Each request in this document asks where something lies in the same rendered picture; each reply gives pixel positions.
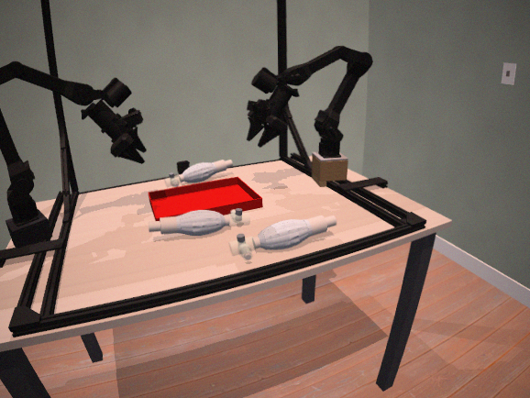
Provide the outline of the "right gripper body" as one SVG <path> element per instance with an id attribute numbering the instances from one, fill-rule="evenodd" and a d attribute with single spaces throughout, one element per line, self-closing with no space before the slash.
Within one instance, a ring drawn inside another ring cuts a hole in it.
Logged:
<path id="1" fill-rule="evenodd" d="M 103 123 L 103 125 L 100 126 L 100 128 L 102 129 L 101 132 L 103 134 L 106 133 L 112 139 L 111 141 L 113 142 L 113 144 L 111 146 L 111 154 L 113 154 L 115 157 L 122 153 L 123 150 L 126 149 L 132 142 L 132 137 L 129 135 L 134 131 L 133 127 L 137 126 L 135 125 L 133 127 L 129 127 L 127 131 L 128 134 L 123 134 L 123 131 L 120 129 L 119 125 L 116 122 L 116 117 L 119 117 L 118 114 L 113 113 Z"/>

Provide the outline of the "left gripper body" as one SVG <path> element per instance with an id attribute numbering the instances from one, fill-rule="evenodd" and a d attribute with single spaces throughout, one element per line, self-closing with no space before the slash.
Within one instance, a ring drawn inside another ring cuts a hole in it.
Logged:
<path id="1" fill-rule="evenodd" d="M 255 121 L 259 122 L 262 125 L 264 125 L 263 124 L 264 122 L 270 122 L 270 123 L 267 123 L 267 124 L 269 124 L 271 127 L 275 128 L 275 129 L 277 129 L 278 131 L 285 133 L 287 128 L 288 128 L 288 126 L 287 126 L 287 124 L 285 122 L 280 120 L 279 117 L 280 117 L 282 112 L 286 111 L 286 109 L 285 109 L 286 105 L 284 103 L 282 103 L 281 101 L 273 98 L 273 97 L 270 97 L 270 99 L 266 99 L 265 102 L 267 102 L 267 104 L 268 104 L 270 101 L 272 103 L 272 107 L 271 107 L 271 112 L 270 112 L 269 116 L 264 116 L 264 113 L 257 112 L 257 111 L 256 112 L 249 111 L 248 112 L 248 116 L 250 118 L 254 119 Z M 268 119 L 266 119 L 266 118 L 268 118 Z M 261 122 L 261 121 L 263 121 L 263 122 Z"/>

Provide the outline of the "red tray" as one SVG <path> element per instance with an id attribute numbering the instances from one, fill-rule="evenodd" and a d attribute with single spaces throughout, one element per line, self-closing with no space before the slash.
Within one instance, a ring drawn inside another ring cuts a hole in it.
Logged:
<path id="1" fill-rule="evenodd" d="M 238 177 L 149 192 L 149 201 L 155 221 L 195 210 L 224 216 L 232 209 L 241 208 L 243 212 L 262 208 L 262 197 Z"/>

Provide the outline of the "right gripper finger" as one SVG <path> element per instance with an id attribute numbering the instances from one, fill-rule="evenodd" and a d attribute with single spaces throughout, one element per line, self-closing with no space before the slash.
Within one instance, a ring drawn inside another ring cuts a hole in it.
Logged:
<path id="1" fill-rule="evenodd" d="M 142 152 L 145 152 L 146 149 L 144 145 L 142 144 L 141 140 L 138 137 L 138 128 L 136 127 L 134 131 L 129 135 L 134 139 L 134 147 Z"/>
<path id="2" fill-rule="evenodd" d="M 128 148 L 130 148 L 130 149 L 128 149 Z M 138 162 L 138 163 L 141 163 L 141 164 L 143 164 L 145 162 L 143 160 L 143 158 L 140 156 L 140 154 L 138 153 L 138 151 L 135 149 L 134 140 L 132 140 L 131 144 L 122 153 L 120 153 L 117 157 L 118 158 L 124 158 L 124 159 L 128 159 L 128 160 L 132 160 L 132 161 L 135 161 L 135 162 Z"/>

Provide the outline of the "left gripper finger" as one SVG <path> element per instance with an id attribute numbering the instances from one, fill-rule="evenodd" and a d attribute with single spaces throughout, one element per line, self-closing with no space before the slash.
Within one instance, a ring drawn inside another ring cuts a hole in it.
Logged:
<path id="1" fill-rule="evenodd" d="M 271 127 L 270 125 L 268 125 L 266 123 L 263 123 L 263 124 L 264 124 L 264 131 L 263 131 L 262 136 L 261 136 L 261 138 L 259 140 L 259 144 L 258 144 L 259 147 L 262 147 L 263 145 L 268 143 L 273 138 L 276 138 L 277 136 L 282 134 L 280 131 L 278 131 L 277 129 Z"/>
<path id="2" fill-rule="evenodd" d="M 264 128 L 264 126 L 250 117 L 248 119 L 250 126 L 247 140 L 251 141 Z"/>

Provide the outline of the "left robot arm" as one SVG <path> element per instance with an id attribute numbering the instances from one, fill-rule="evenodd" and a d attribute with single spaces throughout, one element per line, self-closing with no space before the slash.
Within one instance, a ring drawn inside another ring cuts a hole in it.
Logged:
<path id="1" fill-rule="evenodd" d="M 340 141 L 343 138 L 343 134 L 337 129 L 340 113 L 350 97 L 357 81 L 372 65 L 373 60 L 370 54 L 368 52 L 352 50 L 345 46 L 336 46 L 322 55 L 306 62 L 307 64 L 303 63 L 292 66 L 279 75 L 275 75 L 267 68 L 263 67 L 257 75 L 254 76 L 251 82 L 253 86 L 260 89 L 265 94 L 272 92 L 271 97 L 287 105 L 292 96 L 299 97 L 298 89 L 293 89 L 287 84 L 295 86 L 301 85 L 308 80 L 313 73 L 339 59 L 348 63 L 347 73 L 339 85 L 329 107 L 325 110 L 326 112 L 319 110 L 318 115 L 315 118 L 315 130 L 319 132 L 318 134 L 321 137 L 318 154 L 323 158 L 341 158 L 339 151 Z M 282 85 L 279 81 L 287 84 Z M 275 86 L 276 89 L 274 89 Z M 265 100 L 259 99 L 257 102 L 248 101 L 247 110 L 261 112 L 264 113 L 265 116 L 269 116 L 271 107 L 271 101 L 267 104 Z"/>

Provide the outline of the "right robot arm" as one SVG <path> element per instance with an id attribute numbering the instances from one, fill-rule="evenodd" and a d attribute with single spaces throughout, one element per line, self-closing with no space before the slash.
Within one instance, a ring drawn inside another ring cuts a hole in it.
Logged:
<path id="1" fill-rule="evenodd" d="M 69 98 L 71 101 L 73 100 L 72 102 L 76 102 L 77 105 L 89 105 L 85 110 L 81 110 L 82 119 L 89 116 L 99 127 L 114 113 L 103 100 L 111 107 L 119 107 L 132 94 L 129 88 L 117 78 L 114 78 L 99 92 L 99 90 L 94 90 L 89 84 L 65 81 L 23 65 L 19 61 L 12 61 L 0 68 L 1 84 L 3 82 L 6 83 L 7 80 L 10 81 L 11 78 L 21 78 L 23 81 L 33 83 L 40 87 L 42 86 L 43 88 L 61 94 L 67 99 Z M 92 103 L 93 100 L 97 99 L 101 100 L 97 104 Z M 128 127 L 142 123 L 143 118 L 140 113 L 139 110 L 133 107 L 128 110 L 128 115 L 121 116 L 118 114 L 119 117 L 116 117 L 116 122 L 123 133 L 127 132 Z M 35 179 L 35 176 L 29 167 L 28 160 L 23 162 L 18 156 L 17 149 L 11 138 L 1 109 L 0 150 L 6 161 L 11 182 L 7 190 L 7 202 L 13 217 L 13 222 L 17 227 L 20 227 L 38 220 L 39 212 L 36 202 L 29 194 L 34 188 L 33 179 Z"/>

